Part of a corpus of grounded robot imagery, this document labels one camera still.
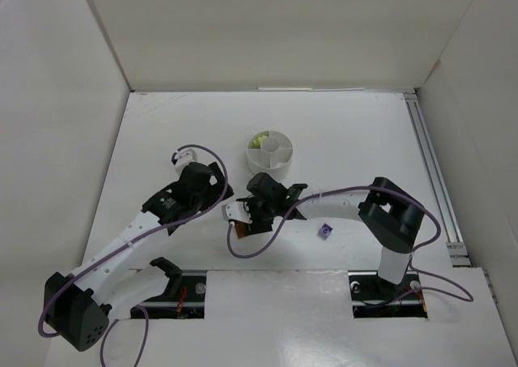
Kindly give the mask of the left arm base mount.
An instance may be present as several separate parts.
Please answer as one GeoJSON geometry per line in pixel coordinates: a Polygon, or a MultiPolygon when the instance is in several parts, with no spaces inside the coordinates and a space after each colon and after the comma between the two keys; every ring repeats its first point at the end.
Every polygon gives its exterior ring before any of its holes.
{"type": "Polygon", "coordinates": [[[154,259],[150,265],[163,273],[168,282],[160,294],[138,303],[146,310],[149,319],[205,317],[207,271],[183,271],[163,257],[154,259]]]}

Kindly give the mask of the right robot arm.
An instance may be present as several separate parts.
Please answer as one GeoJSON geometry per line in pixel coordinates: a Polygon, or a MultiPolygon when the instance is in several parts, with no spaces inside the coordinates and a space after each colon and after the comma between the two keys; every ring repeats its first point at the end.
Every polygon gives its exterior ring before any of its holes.
{"type": "Polygon", "coordinates": [[[248,197],[223,206],[238,237],[271,232],[277,217],[282,223],[316,218],[362,222],[382,246],[377,275],[391,284],[402,282],[425,216],[422,204],[386,177],[369,186],[324,192],[304,183],[285,187],[258,173],[247,191],[248,197]]]}

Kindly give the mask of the lime green lego brick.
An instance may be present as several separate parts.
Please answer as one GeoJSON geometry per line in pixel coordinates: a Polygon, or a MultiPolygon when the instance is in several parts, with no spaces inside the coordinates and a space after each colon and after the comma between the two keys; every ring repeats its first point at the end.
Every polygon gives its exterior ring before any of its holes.
{"type": "Polygon", "coordinates": [[[260,138],[253,139],[251,142],[250,148],[259,149],[261,147],[261,142],[262,142],[262,139],[260,139],[260,138]]]}
{"type": "Polygon", "coordinates": [[[258,145],[261,145],[261,143],[270,136],[269,131],[266,131],[265,133],[259,134],[255,139],[254,142],[258,145]]]}

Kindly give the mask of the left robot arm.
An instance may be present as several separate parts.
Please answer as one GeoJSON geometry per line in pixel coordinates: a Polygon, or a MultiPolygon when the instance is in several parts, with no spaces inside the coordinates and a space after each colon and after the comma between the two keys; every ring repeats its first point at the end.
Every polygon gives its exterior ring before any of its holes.
{"type": "Polygon", "coordinates": [[[221,164],[189,161],[176,181],[155,192],[125,230],[89,262],[45,282],[38,325],[50,326],[79,352],[92,348],[112,322],[159,292],[175,293],[182,271],[158,257],[135,274],[130,268],[164,243],[181,225],[213,209],[233,191],[221,164]]]}

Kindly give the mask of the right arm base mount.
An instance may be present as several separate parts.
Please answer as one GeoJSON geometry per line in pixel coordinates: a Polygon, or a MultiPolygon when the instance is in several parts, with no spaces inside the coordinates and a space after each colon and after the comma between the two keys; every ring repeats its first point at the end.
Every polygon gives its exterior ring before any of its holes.
{"type": "Polygon", "coordinates": [[[407,272],[399,284],[381,279],[375,271],[348,273],[354,318],[427,318],[427,307],[415,271],[407,272]]]}

